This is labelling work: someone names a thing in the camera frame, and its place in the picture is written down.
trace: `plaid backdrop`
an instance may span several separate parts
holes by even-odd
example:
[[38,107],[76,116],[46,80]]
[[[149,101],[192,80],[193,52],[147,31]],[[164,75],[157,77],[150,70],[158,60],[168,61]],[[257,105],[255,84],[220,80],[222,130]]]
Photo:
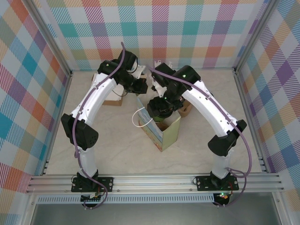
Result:
[[300,219],[300,0],[281,0],[241,72],[271,171]]
[[0,224],[16,224],[49,146],[67,76],[21,0],[0,0]]
[[247,36],[252,25],[248,22],[257,22],[262,14],[254,12],[254,6],[263,0],[35,3],[70,67],[91,70],[98,69],[101,60],[116,58],[121,41],[142,64],[167,60],[175,68],[186,64],[195,68],[231,68],[242,44],[252,34]]

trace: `aluminum rail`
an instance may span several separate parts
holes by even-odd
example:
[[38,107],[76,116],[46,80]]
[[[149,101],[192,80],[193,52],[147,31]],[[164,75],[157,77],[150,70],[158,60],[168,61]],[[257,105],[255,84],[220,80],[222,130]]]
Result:
[[[100,177],[114,177],[113,190],[109,195],[118,194],[183,194],[183,193],[219,193],[220,191],[197,191],[192,183],[195,174],[154,174],[154,175],[99,175]],[[29,195],[66,195],[87,194],[71,192],[72,175],[44,175],[34,176],[27,189]],[[238,179],[239,191],[244,179]],[[245,192],[281,192],[284,190],[277,173],[250,173],[247,177]]]

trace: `beige floor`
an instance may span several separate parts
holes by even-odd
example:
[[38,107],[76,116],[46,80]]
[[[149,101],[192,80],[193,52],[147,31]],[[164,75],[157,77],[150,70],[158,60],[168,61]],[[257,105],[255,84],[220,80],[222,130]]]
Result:
[[[64,113],[71,113],[91,85],[93,72],[75,72]],[[221,105],[235,118],[245,119],[231,70],[201,70],[199,75]],[[136,111],[136,96],[128,94],[122,106],[101,106],[93,127],[99,132],[95,146],[95,161],[99,173],[208,173],[213,153],[207,142],[215,135],[209,123],[193,108],[181,119],[176,143],[160,152],[131,117]],[[249,129],[244,135],[252,151],[252,172],[261,172]],[[231,167],[246,171],[248,155],[244,143],[238,140]],[[52,150],[47,174],[75,174],[78,162],[74,146],[60,124]]]

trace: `white arm segment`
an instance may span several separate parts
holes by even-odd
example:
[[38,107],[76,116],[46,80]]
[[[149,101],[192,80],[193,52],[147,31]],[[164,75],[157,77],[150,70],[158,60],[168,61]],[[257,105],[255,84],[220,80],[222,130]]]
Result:
[[[95,86],[104,80],[107,77],[106,74],[97,74],[96,79],[94,83],[91,85],[90,90],[88,93],[95,88]],[[100,106],[103,104],[104,100],[108,96],[108,94],[117,86],[117,83],[114,79],[108,79],[105,81],[102,85],[99,86],[97,90],[95,90],[92,95],[89,97],[87,102],[84,105],[84,109],[82,112],[80,112],[80,116],[78,120],[85,120],[85,123],[89,126],[92,125],[94,118],[100,108]],[[81,103],[72,111],[72,116],[75,118],[81,104],[83,103],[84,99],[81,101]],[[82,168],[84,171],[92,177],[97,172],[97,167],[95,164],[95,153],[94,153],[94,146],[92,148],[89,148],[87,150],[82,150],[81,147],[78,146],[78,150],[80,151],[79,157],[82,164]],[[78,171],[80,175],[83,177],[86,177],[81,170]]]
[[[234,124],[236,124],[236,119],[231,116],[220,104],[219,102],[212,96],[212,94],[207,90],[203,81],[197,81],[195,84],[198,88],[206,92],[210,98],[212,98],[221,109],[228,115]],[[182,96],[189,101],[210,123],[216,135],[218,137],[226,136],[227,131],[232,131],[234,128],[232,125],[227,123],[225,117],[221,114],[221,112],[216,108],[213,103],[207,99],[202,93],[197,91],[196,89],[185,91]],[[218,178],[223,179],[228,171],[227,167],[230,165],[230,157],[233,153],[233,148],[231,148],[226,157],[214,155],[214,165],[212,168],[212,173],[216,175]]]

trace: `black mounting plate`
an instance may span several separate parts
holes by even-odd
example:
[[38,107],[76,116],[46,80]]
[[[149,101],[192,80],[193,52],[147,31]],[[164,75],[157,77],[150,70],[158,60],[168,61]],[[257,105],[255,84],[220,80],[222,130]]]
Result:
[[193,182],[197,185],[198,191],[231,191],[231,190],[237,191],[237,190],[239,190],[239,184],[237,183],[238,180],[236,177],[234,177],[232,175],[230,175],[228,177],[228,181],[227,181],[228,185],[224,185],[220,189],[217,189],[211,183],[211,176],[197,176],[197,177],[195,177],[195,180]]
[[[72,185],[71,192],[95,192],[95,193],[98,193],[99,191],[100,193],[104,192],[104,188],[101,186],[99,187],[99,185],[96,185],[93,190],[85,190],[84,188],[80,188],[78,185],[76,185],[78,183],[77,180],[78,177],[73,178],[73,184],[75,185],[74,186]],[[113,191],[113,177],[97,177],[97,181],[103,184],[107,188],[108,192]]]

